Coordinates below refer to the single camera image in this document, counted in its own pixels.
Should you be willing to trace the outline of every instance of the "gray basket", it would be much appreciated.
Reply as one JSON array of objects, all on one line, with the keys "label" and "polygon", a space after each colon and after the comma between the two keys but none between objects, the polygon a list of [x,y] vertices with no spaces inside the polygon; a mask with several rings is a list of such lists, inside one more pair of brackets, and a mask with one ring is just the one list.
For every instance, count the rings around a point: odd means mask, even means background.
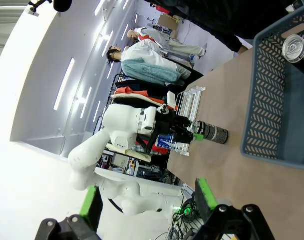
[{"label": "gray basket", "polygon": [[[258,33],[254,39],[241,153],[304,169],[304,74],[281,54],[286,38],[283,33],[301,24],[304,24],[304,7]],[[304,30],[295,33],[304,38]]]}]

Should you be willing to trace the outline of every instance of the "soda can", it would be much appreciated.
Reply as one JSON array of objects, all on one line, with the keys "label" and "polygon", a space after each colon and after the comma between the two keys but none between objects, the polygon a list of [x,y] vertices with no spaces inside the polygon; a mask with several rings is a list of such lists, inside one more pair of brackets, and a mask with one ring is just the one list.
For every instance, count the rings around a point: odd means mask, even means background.
[{"label": "soda can", "polygon": [[304,38],[296,34],[288,36],[282,46],[282,55],[304,73]]},{"label": "soda can", "polygon": [[173,135],[171,134],[167,136],[159,135],[155,141],[155,146],[164,149],[171,149],[172,146],[175,144],[175,142],[173,142],[172,139],[173,139]]},{"label": "soda can", "polygon": [[201,134],[204,136],[204,139],[218,144],[224,144],[228,139],[228,130],[214,126],[204,121],[193,121],[191,125],[191,131],[194,134]]}]

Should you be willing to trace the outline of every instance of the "teal cloth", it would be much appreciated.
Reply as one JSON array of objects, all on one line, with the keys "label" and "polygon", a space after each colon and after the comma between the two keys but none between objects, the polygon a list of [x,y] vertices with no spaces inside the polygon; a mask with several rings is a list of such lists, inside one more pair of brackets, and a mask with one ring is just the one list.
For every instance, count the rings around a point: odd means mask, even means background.
[{"label": "teal cloth", "polygon": [[122,61],[122,70],[127,76],[160,85],[177,84],[181,77],[177,71],[144,62],[142,57]]}]

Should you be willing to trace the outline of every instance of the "hand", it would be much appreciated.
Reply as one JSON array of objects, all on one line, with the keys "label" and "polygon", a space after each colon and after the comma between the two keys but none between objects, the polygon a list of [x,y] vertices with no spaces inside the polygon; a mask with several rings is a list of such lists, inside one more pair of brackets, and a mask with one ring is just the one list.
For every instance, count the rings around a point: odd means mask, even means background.
[{"label": "hand", "polygon": [[243,52],[245,52],[245,51],[247,51],[248,49],[247,49],[247,47],[245,47],[245,46],[241,46],[241,48],[239,49],[239,51],[237,52],[238,54],[242,54]]}]

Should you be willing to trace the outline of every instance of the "brown table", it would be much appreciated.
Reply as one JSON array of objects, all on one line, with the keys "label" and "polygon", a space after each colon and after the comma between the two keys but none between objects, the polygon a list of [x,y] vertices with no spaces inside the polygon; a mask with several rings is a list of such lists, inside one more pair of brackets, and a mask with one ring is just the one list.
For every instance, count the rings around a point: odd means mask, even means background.
[{"label": "brown table", "polygon": [[256,204],[275,239],[304,240],[304,170],[247,158],[240,153],[251,81],[252,50],[193,83],[205,86],[196,119],[225,128],[225,145],[191,143],[190,156],[171,152],[168,169],[191,187],[206,178],[217,198],[236,208]]}]

